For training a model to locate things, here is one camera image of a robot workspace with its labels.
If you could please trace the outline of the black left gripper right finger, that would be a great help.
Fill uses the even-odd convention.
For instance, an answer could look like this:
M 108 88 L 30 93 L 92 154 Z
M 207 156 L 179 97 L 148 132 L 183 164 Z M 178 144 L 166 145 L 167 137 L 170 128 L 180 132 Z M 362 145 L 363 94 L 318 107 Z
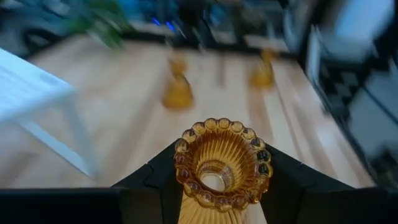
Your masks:
M 398 224 L 398 192 L 355 189 L 272 146 L 273 176 L 262 195 L 267 224 Z

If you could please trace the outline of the green potted plant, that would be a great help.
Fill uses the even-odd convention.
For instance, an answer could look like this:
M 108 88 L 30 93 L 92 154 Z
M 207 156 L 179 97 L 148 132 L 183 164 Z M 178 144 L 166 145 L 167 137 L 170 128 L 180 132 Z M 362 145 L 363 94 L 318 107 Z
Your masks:
M 81 0 L 72 13 L 70 27 L 73 33 L 86 33 L 111 49 L 123 46 L 123 34 L 136 31 L 118 0 Z

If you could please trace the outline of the white perforated metal shelf riser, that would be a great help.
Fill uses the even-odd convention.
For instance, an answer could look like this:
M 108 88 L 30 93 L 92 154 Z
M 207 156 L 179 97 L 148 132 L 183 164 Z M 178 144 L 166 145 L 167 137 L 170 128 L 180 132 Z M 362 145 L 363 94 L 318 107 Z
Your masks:
M 36 65 L 0 48 L 0 124 L 14 121 L 88 177 L 99 169 L 88 131 L 76 108 L 76 89 Z M 80 153 L 46 132 L 30 117 L 59 107 L 67 118 Z

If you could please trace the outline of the computer tower with blue lights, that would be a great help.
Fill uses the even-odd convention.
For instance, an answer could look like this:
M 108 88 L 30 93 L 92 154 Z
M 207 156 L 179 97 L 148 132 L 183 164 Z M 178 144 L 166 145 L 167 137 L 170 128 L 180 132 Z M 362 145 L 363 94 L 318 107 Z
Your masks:
M 172 35 L 175 32 L 174 25 L 169 22 L 160 22 L 156 17 L 150 17 L 150 31 L 155 34 Z

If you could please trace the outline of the amber ribbed glass candle holder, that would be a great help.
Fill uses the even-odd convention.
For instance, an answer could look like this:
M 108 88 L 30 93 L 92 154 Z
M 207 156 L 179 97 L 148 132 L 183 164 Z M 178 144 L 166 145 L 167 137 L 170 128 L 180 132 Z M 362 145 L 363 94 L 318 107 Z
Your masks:
M 264 49 L 260 59 L 257 61 L 250 77 L 249 85 L 255 88 L 270 88 L 274 83 L 274 69 L 271 60 L 276 58 L 278 53 L 273 50 Z
M 176 180 L 183 187 L 178 224 L 247 224 L 273 175 L 267 144 L 239 121 L 196 122 L 175 143 Z
M 175 54 L 168 60 L 170 74 L 167 77 L 162 104 L 171 110 L 184 110 L 194 103 L 192 88 L 185 72 L 187 61 L 181 54 Z

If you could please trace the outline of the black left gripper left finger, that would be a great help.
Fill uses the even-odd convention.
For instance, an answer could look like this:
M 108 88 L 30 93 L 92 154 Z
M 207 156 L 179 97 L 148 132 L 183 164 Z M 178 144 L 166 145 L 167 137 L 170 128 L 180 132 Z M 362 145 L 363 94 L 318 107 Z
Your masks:
M 174 147 L 110 187 L 0 189 L 0 224 L 177 224 Z

